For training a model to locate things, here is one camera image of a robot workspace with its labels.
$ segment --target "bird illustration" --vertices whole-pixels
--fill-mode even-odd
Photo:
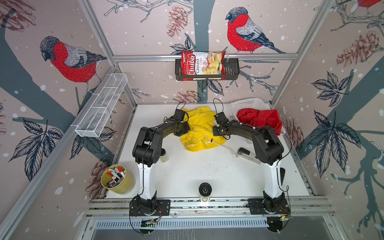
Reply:
[[[97,66],[102,60],[107,59],[99,54],[88,52],[84,48],[72,47],[60,42],[53,36],[48,36],[42,40],[40,50],[44,60],[51,60],[51,63],[68,80],[76,83],[87,83],[87,90],[83,96],[86,93],[92,93],[88,90],[88,81],[93,75],[97,76]]]
[[[340,3],[340,5],[341,4],[344,4],[344,3],[347,3],[347,2],[350,2],[350,1],[352,1],[352,0],[346,0],[346,1],[343,1],[343,2],[341,2]],[[368,8],[369,7],[371,7],[372,5],[374,5],[374,4],[376,4],[376,3],[378,3],[378,2],[380,2],[381,0],[357,0],[357,7],[356,7],[356,9],[352,12],[352,15],[354,15],[354,13],[356,12],[356,10],[358,9],[358,7],[366,7],[367,8],[367,14],[365,15],[365,16],[367,16],[367,15],[369,15],[369,14],[373,14],[373,13],[370,13],[369,11],[368,11]]]
[[[231,9],[225,18],[228,20],[228,41],[240,51],[253,52],[256,49],[269,48],[278,53],[284,53],[277,49],[265,36],[263,30],[252,22],[248,11],[244,7]]]

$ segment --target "black round object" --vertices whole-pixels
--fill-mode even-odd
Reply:
[[[209,183],[203,182],[200,184],[199,193],[203,197],[208,197],[212,193],[212,187]]]

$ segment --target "mesh shelf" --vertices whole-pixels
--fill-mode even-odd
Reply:
[[[111,74],[75,130],[80,137],[100,136],[127,82],[125,74]]]

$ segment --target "white tabletop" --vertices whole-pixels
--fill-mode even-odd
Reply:
[[[189,104],[187,109],[198,106],[209,106],[215,110],[213,104]],[[134,176],[134,188],[125,194],[116,194],[108,191],[107,198],[132,198],[139,192],[139,169],[132,156],[132,150],[141,127],[154,127],[163,122],[165,116],[175,113],[176,105],[139,105],[134,115],[132,125],[119,159],[119,164]],[[229,104],[224,105],[224,113],[231,120],[233,116]],[[284,147],[283,155],[287,154],[287,146],[283,136],[279,139]],[[232,135],[225,145],[237,151],[240,147],[254,152],[250,140]],[[171,197],[198,197],[199,185],[208,182],[212,186],[211,197],[258,197],[263,196],[264,172],[258,165],[243,158],[236,158],[224,147],[202,150],[198,152],[187,151],[181,144],[180,137],[173,134],[163,140],[162,148],[167,152],[169,160],[162,163],[160,160],[155,167],[155,187],[158,198]],[[290,196],[308,196],[308,191],[299,171],[289,154],[281,160],[281,167],[285,168],[283,189],[289,185]]]

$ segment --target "red chip bag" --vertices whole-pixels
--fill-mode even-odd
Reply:
[[[225,51],[214,52],[181,52],[181,74],[182,75],[214,75],[225,74],[223,58]],[[205,78],[183,78],[182,81],[205,80]]]

